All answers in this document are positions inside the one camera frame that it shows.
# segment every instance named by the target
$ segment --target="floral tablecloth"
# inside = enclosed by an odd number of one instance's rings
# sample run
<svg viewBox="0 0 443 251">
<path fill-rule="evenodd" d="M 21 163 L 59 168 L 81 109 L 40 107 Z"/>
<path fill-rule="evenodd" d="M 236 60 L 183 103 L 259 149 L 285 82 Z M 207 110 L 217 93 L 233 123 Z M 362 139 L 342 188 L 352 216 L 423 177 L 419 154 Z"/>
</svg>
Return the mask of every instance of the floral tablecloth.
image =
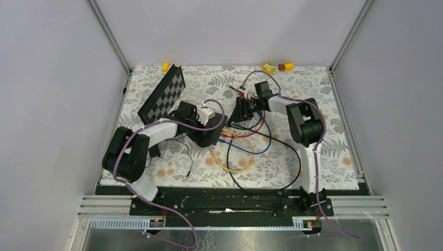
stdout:
<svg viewBox="0 0 443 251">
<path fill-rule="evenodd" d="M 226 115 L 230 116 L 237 95 L 228 85 L 238 87 L 248 73 L 260 70 L 260 66 L 182 66 L 186 88 L 179 100 L 198 105 L 208 98 L 217 99 L 223 105 Z M 118 126 L 131 129 L 140 128 L 143 123 L 137 115 L 138 110 L 163 78 L 160 66 L 137 66 L 134 70 Z M 327 120 L 327 133 L 321 150 L 322 178 L 326 189 L 358 189 L 353 163 L 349 155 L 343 123 L 341 122 L 337 104 L 325 67 L 295 67 L 290 72 L 276 71 L 273 76 L 282 87 L 282 94 L 289 97 L 306 99 L 315 98 Z M 246 84 L 247 92 L 255 91 L 254 84 L 268 81 L 272 91 L 278 92 L 277 86 L 265 74 L 254 73 Z M 215 111 L 216 104 L 208 103 Z M 257 115 L 244 125 L 253 125 Z M 272 136 L 297 148 L 290 136 L 288 121 L 279 113 L 266 113 L 266 121 L 272 130 Z M 265 126 L 260 130 L 269 134 Z M 261 135 L 248 137 L 254 151 L 262 151 L 267 147 L 269 139 Z M 209 147 L 200 148 L 187 137 L 180 140 L 190 148 L 193 161 L 190 176 L 187 173 L 191 166 L 186 147 L 176 141 L 168 141 L 164 152 L 164 142 L 160 143 L 163 158 L 153 158 L 144 175 L 149 176 L 157 186 L 181 187 L 236 187 L 227 171 L 218 166 L 209 152 Z M 248 146 L 243 140 L 234 143 Z M 227 144 L 218 143 L 213 147 L 218 158 L 226 163 Z M 229 153 L 229 166 L 245 168 L 252 156 L 237 149 Z M 243 173 L 234 177 L 243 187 L 249 188 L 280 188 L 290 183 L 298 173 L 298 160 L 294 152 L 284 145 L 273 141 L 269 150 L 254 156 L 254 164 Z M 101 185 L 119 185 L 112 179 L 111 173 L 102 172 Z M 299 188 L 297 181 L 292 188 Z"/>
</svg>

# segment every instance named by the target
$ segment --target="white wall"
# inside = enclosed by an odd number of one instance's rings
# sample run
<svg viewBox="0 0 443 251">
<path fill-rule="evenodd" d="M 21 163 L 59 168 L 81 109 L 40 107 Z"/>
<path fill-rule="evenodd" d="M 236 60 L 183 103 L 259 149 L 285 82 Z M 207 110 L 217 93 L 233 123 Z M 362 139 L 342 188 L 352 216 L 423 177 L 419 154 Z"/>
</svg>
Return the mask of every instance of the white wall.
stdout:
<svg viewBox="0 0 443 251">
<path fill-rule="evenodd" d="M 124 79 L 86 1 L 2 1 L 1 250 L 65 247 Z"/>
<path fill-rule="evenodd" d="M 375 1 L 336 72 L 402 250 L 443 238 L 443 2 Z"/>
<path fill-rule="evenodd" d="M 331 65 L 365 0 L 98 0 L 129 63 Z"/>
</svg>

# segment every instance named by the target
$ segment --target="red wire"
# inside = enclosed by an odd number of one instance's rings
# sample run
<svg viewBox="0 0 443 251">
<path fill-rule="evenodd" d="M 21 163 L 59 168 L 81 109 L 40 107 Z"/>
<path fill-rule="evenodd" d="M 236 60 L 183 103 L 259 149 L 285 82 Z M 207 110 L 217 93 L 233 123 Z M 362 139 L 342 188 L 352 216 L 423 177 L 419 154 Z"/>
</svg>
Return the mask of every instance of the red wire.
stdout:
<svg viewBox="0 0 443 251">
<path fill-rule="evenodd" d="M 161 218 L 163 220 L 163 224 L 165 223 L 165 217 L 166 217 L 167 212 L 168 212 L 168 210 L 163 209 L 162 218 Z"/>
<path fill-rule="evenodd" d="M 317 214 L 316 222 L 318 222 L 318 221 L 320 220 L 320 218 L 321 218 L 321 213 L 320 213 L 320 211 L 319 211 L 318 214 Z"/>
<path fill-rule="evenodd" d="M 265 121 L 266 121 L 266 113 L 265 113 L 265 111 L 263 111 L 263 121 L 262 121 L 260 127 L 256 130 L 257 132 L 260 131 L 260 129 L 261 129 L 262 126 L 264 125 Z M 222 133 L 220 136 L 225 137 L 225 138 L 232 138 L 232 139 L 235 139 L 235 138 L 245 138 L 245 137 L 249 137 L 249 136 L 254 135 L 254 134 L 255 134 L 255 132 L 249 133 L 249 134 L 247 134 L 247 135 L 242 135 L 242 136 L 230 136 L 230 135 L 227 135 L 227 134 Z"/>
</svg>

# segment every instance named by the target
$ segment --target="yellow toy block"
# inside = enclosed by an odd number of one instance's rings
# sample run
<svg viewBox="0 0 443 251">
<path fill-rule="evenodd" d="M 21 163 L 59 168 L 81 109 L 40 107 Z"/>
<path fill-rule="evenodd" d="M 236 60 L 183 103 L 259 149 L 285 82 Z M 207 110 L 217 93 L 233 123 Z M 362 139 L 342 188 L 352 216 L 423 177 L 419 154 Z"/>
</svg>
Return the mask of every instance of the yellow toy block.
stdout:
<svg viewBox="0 0 443 251">
<path fill-rule="evenodd" d="M 294 68 L 294 64 L 293 63 L 285 64 L 285 70 L 286 71 L 290 71 L 293 68 Z"/>
<path fill-rule="evenodd" d="M 262 68 L 265 72 L 272 74 L 275 72 L 275 67 L 273 67 L 271 64 L 265 63 L 262 65 Z"/>
<path fill-rule="evenodd" d="M 169 70 L 169 63 L 168 62 L 164 63 L 163 67 L 161 68 L 161 70 L 163 72 L 167 72 Z"/>
</svg>

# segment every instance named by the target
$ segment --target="black mounting bracket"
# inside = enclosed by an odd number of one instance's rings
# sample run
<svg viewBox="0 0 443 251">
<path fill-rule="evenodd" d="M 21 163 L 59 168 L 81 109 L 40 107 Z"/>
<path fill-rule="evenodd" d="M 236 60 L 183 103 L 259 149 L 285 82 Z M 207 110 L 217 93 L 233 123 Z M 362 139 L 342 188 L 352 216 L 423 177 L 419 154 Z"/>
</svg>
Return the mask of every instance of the black mounting bracket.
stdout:
<svg viewBox="0 0 443 251">
<path fill-rule="evenodd" d="M 117 157 L 132 133 L 133 131 L 126 127 L 117 128 L 101 163 L 104 169 L 111 173 L 113 172 Z M 123 154 L 117 167 L 117 175 L 133 183 L 141 177 L 145 170 L 149 137 L 143 134 L 137 134 L 128 147 L 130 147 L 131 150 L 129 153 Z"/>
<path fill-rule="evenodd" d="M 293 226 L 294 216 L 318 215 L 318 208 L 305 211 L 300 208 L 300 198 L 289 196 L 197 196 L 197 195 L 162 195 L 153 200 L 154 203 L 175 208 L 186 215 L 194 226 L 213 227 L 269 227 Z M 334 211 L 330 199 L 322 203 L 322 209 L 327 216 L 333 216 Z M 138 198 L 132 199 L 130 215 L 159 216 L 159 208 L 147 205 Z M 179 216 L 168 214 L 168 226 L 187 226 Z"/>
<path fill-rule="evenodd" d="M 318 107 L 315 99 L 308 98 L 305 100 Z M 323 124 L 317 110 L 306 103 L 299 102 L 286 105 L 286 113 L 291 136 L 296 143 L 309 147 L 310 144 L 320 140 L 323 133 Z"/>
<path fill-rule="evenodd" d="M 262 110 L 269 111 L 268 99 L 277 94 L 272 94 L 267 81 L 257 83 L 254 86 L 258 98 L 247 99 L 237 97 L 236 106 L 228 120 L 228 126 L 230 126 L 231 123 L 251 120 L 255 112 Z"/>
<path fill-rule="evenodd" d="M 181 101 L 177 110 L 171 112 L 168 115 L 168 119 L 180 121 L 193 127 L 211 128 L 216 126 L 220 122 L 220 120 L 222 119 L 222 115 L 216 112 L 215 115 L 208 120 L 206 125 L 202 125 L 199 122 L 197 106 L 185 101 Z M 228 117 L 225 115 L 220 126 L 210 131 L 198 131 L 179 125 L 177 127 L 177 135 L 186 134 L 192 141 L 197 143 L 199 147 L 216 145 L 227 119 Z"/>
</svg>

